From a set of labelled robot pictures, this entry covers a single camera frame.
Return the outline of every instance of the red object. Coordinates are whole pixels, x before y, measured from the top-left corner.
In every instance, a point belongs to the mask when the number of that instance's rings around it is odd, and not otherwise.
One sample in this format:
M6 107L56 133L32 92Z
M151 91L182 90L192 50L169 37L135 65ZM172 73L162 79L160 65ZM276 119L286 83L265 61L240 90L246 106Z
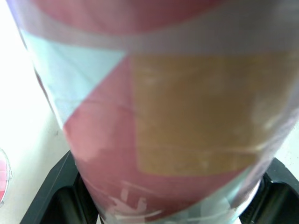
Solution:
M100 34L146 32L183 22L224 0L32 0L69 26Z

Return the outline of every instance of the white surface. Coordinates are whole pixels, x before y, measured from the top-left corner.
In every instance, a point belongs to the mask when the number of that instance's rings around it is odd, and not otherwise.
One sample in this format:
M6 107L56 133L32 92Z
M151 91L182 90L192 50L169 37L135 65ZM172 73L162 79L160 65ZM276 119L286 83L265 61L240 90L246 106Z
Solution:
M0 147L13 179L0 224L19 224L49 170L69 150L38 85L4 1L0 1ZM299 125L277 157L299 179Z

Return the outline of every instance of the plastic-wrapped bottle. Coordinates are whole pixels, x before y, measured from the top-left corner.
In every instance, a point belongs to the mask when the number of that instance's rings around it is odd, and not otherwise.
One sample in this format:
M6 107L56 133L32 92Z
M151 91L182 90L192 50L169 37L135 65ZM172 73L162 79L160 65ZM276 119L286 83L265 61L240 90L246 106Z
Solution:
M296 0L7 0L105 222L232 223L298 117Z

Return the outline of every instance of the black holder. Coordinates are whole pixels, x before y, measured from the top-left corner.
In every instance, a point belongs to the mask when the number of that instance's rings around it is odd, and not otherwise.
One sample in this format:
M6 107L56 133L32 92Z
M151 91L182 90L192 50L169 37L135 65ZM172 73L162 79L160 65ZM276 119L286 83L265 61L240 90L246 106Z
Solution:
M21 224L96 224L98 211L68 152L49 172ZM278 159L261 180L242 224L299 224L299 181Z

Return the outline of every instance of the cylindrical container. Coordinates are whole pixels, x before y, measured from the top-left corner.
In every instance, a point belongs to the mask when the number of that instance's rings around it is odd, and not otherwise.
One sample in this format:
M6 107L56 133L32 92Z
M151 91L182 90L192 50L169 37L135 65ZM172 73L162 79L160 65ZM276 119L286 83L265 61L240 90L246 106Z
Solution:
M298 117L298 1L7 1L104 222L242 213Z

